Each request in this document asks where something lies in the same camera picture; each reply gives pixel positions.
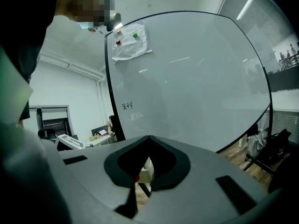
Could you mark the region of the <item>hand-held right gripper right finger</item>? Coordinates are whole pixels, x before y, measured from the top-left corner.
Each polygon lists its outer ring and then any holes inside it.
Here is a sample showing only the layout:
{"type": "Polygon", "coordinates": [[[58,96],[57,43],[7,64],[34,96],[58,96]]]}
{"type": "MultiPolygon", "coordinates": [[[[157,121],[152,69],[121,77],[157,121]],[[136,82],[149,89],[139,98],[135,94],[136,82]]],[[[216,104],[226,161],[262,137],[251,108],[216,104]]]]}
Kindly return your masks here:
{"type": "Polygon", "coordinates": [[[215,152],[175,140],[161,141],[184,152],[191,168],[185,179],[173,189],[153,191],[138,212],[144,224],[218,224],[237,217],[234,208],[216,178],[230,176],[256,203],[267,195],[264,187],[248,173],[215,152]]]}

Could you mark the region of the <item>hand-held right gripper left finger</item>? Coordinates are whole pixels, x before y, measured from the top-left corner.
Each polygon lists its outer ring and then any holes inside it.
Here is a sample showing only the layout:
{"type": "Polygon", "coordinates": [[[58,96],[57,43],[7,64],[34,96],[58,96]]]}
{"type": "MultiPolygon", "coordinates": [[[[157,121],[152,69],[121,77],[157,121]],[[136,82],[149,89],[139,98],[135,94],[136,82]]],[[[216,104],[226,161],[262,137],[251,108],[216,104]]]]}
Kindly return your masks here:
{"type": "Polygon", "coordinates": [[[115,185],[104,169],[104,161],[110,154],[137,140],[132,138],[100,147],[58,152],[61,160],[86,157],[63,165],[62,191],[72,224],[146,224],[115,211],[126,204],[130,190],[115,185]]]}

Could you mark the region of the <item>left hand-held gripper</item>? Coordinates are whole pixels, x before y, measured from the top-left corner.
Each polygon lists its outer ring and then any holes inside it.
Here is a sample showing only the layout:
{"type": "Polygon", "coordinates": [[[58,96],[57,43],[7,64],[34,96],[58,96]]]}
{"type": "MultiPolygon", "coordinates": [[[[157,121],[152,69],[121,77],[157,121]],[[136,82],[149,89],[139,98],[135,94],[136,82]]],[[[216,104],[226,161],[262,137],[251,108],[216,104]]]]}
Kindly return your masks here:
{"type": "Polygon", "coordinates": [[[85,149],[85,148],[93,147],[93,144],[86,144],[66,134],[57,136],[55,145],[57,146],[58,151],[85,149]]]}

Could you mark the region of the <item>black-framed glass whiteboard on stand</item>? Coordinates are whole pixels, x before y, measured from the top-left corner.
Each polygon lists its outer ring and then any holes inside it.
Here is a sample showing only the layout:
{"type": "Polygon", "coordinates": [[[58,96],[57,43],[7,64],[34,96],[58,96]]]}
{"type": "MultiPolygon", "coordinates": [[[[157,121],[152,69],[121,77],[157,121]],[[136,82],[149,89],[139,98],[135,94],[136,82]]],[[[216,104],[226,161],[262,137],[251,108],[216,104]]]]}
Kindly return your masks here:
{"type": "Polygon", "coordinates": [[[265,67],[252,42],[223,15],[164,12],[145,25],[152,52],[112,60],[105,36],[109,94],[120,140],[154,135],[220,153],[272,112],[265,67]]]}

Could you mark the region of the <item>dark framed window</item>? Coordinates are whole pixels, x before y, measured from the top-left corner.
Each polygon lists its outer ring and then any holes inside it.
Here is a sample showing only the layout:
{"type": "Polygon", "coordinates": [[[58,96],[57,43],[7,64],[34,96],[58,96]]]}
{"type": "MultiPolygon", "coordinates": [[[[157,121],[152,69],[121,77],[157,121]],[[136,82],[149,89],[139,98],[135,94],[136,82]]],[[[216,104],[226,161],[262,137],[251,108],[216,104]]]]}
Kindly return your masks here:
{"type": "Polygon", "coordinates": [[[56,136],[75,134],[68,105],[31,105],[30,118],[24,121],[24,127],[35,134],[39,130],[52,128],[56,136]]]}

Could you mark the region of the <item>curved white desk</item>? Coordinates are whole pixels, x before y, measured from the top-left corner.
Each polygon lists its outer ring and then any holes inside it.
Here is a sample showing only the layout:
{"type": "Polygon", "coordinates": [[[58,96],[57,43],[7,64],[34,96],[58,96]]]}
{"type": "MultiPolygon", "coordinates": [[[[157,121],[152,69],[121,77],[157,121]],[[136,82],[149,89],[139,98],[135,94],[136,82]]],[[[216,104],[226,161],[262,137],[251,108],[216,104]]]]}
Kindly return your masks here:
{"type": "Polygon", "coordinates": [[[110,136],[110,135],[106,135],[106,136],[102,136],[99,139],[95,139],[93,141],[87,141],[85,143],[85,146],[93,146],[93,147],[97,147],[97,146],[102,146],[102,145],[108,145],[108,144],[112,144],[114,142],[117,141],[117,138],[115,135],[110,136]]]}

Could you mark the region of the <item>white plastic holder box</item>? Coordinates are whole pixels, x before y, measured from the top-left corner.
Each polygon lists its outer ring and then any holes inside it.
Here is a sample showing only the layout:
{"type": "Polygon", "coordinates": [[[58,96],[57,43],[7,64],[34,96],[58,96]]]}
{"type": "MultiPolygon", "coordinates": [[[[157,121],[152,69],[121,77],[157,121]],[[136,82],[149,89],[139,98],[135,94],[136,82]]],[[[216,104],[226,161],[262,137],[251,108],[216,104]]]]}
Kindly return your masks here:
{"type": "Polygon", "coordinates": [[[140,180],[138,183],[150,184],[154,179],[154,166],[150,158],[148,158],[142,167],[140,173],[140,180]]]}

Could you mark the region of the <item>grey bag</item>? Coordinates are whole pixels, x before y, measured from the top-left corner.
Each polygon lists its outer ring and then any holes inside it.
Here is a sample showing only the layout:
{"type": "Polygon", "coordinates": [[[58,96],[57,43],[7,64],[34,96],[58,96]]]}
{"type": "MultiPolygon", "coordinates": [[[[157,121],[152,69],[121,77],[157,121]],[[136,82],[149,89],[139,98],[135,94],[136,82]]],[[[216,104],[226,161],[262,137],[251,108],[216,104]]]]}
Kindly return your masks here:
{"type": "Polygon", "coordinates": [[[247,133],[247,154],[251,157],[257,157],[266,146],[269,128],[261,131],[250,130],[247,133]]]}

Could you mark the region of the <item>black backpack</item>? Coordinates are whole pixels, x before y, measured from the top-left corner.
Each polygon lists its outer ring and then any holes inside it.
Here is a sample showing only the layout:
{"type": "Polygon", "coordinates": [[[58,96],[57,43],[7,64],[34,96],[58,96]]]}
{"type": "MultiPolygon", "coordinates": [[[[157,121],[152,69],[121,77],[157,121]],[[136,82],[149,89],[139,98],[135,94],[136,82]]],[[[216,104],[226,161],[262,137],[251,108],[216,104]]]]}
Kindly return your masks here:
{"type": "Polygon", "coordinates": [[[271,136],[270,143],[266,145],[263,155],[264,165],[270,167],[280,161],[289,149],[289,136],[291,132],[282,130],[271,136]]]}

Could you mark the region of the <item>crumpled white paper sheet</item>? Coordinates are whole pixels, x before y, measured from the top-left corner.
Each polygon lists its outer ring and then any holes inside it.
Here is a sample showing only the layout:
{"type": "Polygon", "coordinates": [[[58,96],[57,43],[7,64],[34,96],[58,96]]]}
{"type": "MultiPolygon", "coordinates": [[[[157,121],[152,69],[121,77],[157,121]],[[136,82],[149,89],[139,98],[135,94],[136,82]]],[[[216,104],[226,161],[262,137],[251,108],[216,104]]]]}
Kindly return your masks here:
{"type": "Polygon", "coordinates": [[[145,25],[140,23],[129,24],[112,32],[112,60],[116,62],[130,60],[144,54],[152,52],[150,40],[145,25]]]}

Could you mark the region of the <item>person's black clothing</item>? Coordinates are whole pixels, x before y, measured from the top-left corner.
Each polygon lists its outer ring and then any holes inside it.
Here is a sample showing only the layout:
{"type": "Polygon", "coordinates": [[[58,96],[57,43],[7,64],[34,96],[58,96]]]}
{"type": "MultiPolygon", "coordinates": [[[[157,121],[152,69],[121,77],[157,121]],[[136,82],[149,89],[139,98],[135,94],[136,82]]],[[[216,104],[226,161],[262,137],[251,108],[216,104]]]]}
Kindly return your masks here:
{"type": "Polygon", "coordinates": [[[26,81],[36,69],[57,0],[0,0],[0,45],[26,81]]]}

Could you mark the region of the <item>long ceiling light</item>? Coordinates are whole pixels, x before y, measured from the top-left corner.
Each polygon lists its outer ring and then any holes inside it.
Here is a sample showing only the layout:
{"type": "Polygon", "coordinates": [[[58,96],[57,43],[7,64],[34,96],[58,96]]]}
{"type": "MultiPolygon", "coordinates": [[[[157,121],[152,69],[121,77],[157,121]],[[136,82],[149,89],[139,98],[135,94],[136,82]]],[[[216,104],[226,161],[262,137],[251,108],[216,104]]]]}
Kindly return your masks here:
{"type": "Polygon", "coordinates": [[[236,18],[237,21],[239,21],[245,15],[246,11],[248,10],[252,2],[253,0],[247,0],[247,2],[245,3],[245,5],[243,6],[243,8],[241,9],[240,13],[236,18]]]}

